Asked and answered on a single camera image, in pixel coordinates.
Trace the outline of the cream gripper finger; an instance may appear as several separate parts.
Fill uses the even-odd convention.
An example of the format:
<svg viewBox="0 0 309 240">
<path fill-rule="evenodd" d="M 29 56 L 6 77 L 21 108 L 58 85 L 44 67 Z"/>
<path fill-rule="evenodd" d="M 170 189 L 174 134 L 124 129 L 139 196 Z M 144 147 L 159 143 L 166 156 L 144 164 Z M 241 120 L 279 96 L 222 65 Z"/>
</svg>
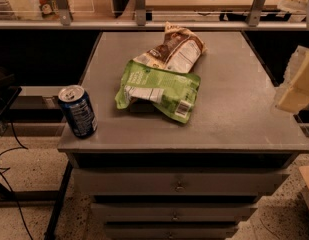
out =
<svg viewBox="0 0 309 240">
<path fill-rule="evenodd" d="M 297 114 L 309 105 L 309 48 L 298 46 L 287 64 L 284 81 L 277 88 L 275 107 Z"/>
</svg>

